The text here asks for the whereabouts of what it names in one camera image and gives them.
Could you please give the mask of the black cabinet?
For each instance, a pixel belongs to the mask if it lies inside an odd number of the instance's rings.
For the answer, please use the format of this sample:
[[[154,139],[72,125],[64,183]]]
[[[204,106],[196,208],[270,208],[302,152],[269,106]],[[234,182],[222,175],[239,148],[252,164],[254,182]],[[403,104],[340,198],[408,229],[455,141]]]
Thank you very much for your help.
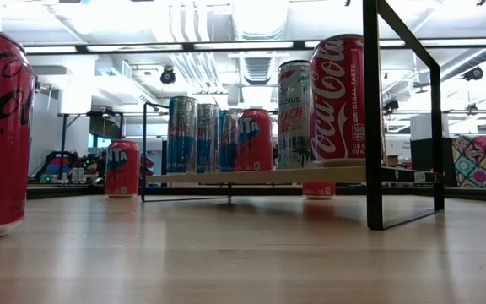
[[[410,142],[412,168],[414,170],[432,171],[433,143],[431,138],[419,139]],[[451,138],[442,139],[441,157],[444,169],[445,187],[457,187],[456,169],[454,165],[453,146]]]

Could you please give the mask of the orange Fanta soda can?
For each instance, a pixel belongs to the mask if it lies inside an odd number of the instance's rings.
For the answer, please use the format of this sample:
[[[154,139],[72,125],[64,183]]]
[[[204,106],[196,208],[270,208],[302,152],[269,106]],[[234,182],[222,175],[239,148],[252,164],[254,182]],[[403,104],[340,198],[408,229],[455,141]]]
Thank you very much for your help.
[[[336,184],[325,182],[305,182],[302,184],[302,193],[307,199],[328,200],[336,195]]]
[[[237,171],[273,168],[272,120],[268,111],[245,109],[238,119]]]
[[[112,140],[107,150],[105,194],[130,198],[138,194],[140,150],[136,142]]]

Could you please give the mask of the colourful patterned cloth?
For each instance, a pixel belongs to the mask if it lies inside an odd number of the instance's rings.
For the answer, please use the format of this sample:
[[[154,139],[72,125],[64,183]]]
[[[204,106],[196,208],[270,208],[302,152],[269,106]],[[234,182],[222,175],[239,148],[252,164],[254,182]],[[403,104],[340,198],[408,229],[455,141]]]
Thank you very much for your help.
[[[452,139],[458,187],[486,189],[486,135]]]

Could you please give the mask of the white Celsius slim can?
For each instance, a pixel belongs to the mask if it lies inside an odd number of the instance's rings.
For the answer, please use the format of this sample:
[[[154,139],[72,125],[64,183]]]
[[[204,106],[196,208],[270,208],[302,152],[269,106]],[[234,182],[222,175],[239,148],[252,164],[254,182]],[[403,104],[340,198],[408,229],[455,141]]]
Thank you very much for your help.
[[[311,160],[310,62],[293,60],[278,68],[278,168],[304,168]]]

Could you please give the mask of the blue silver Red Bull can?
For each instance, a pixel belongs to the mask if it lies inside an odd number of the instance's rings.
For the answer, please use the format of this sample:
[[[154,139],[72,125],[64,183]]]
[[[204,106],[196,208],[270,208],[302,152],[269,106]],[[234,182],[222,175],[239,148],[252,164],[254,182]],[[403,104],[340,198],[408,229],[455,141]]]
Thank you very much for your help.
[[[169,174],[195,173],[197,165],[197,100],[175,96],[169,102],[167,165]]]
[[[219,170],[236,171],[238,146],[238,119],[240,113],[223,110],[219,114]]]
[[[197,173],[217,170],[219,154],[219,108],[213,104],[197,107]]]

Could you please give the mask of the black overhead beam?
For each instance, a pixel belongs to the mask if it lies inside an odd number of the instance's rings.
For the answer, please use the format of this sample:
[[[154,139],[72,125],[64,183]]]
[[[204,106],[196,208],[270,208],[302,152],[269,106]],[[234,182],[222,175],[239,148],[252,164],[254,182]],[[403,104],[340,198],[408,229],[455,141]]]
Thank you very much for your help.
[[[485,48],[486,38],[425,38],[419,41],[427,49]],[[177,52],[269,52],[309,51],[318,41],[210,41],[107,45],[36,45],[24,49],[30,55],[177,53]]]

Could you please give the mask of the red Star Wars Coca-Cola can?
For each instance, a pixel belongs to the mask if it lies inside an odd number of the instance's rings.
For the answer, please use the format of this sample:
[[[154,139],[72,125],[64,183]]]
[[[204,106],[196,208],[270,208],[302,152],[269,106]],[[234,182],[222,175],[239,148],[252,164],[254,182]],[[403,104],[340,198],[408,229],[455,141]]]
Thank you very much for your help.
[[[318,167],[362,166],[366,156],[364,37],[318,43],[309,67],[310,150]]]

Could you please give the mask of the black aluminium rig frame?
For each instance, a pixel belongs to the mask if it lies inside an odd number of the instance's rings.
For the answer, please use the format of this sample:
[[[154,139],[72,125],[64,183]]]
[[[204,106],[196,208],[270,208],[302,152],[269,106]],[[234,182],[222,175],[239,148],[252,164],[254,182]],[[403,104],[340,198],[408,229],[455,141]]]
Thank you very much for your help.
[[[104,195],[103,187],[41,187],[34,185],[27,190],[28,199],[62,198],[84,195]],[[382,189],[383,195],[413,195],[431,197],[431,187],[405,187]],[[198,187],[198,188],[147,188],[146,196],[301,196],[302,190],[297,187]],[[486,201],[486,189],[453,188],[445,189],[446,198]]]

